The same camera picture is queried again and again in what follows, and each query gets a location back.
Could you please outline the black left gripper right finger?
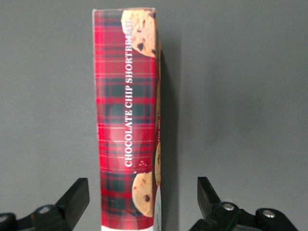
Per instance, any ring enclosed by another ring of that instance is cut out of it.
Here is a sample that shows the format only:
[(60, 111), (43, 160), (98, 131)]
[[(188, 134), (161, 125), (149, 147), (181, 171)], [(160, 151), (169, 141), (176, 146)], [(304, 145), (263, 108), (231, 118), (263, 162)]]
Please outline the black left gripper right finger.
[(254, 215), (232, 202), (223, 202), (207, 177), (197, 180), (197, 201), (203, 218), (192, 231), (296, 231), (295, 225), (279, 210), (260, 208)]

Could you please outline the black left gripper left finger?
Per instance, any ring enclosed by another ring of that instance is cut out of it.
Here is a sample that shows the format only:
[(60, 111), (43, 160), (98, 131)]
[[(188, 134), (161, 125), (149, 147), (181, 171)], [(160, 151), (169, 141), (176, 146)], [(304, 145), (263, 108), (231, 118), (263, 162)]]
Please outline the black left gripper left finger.
[(72, 231), (90, 202), (87, 178), (79, 178), (53, 205), (43, 205), (28, 216), (0, 215), (2, 231)]

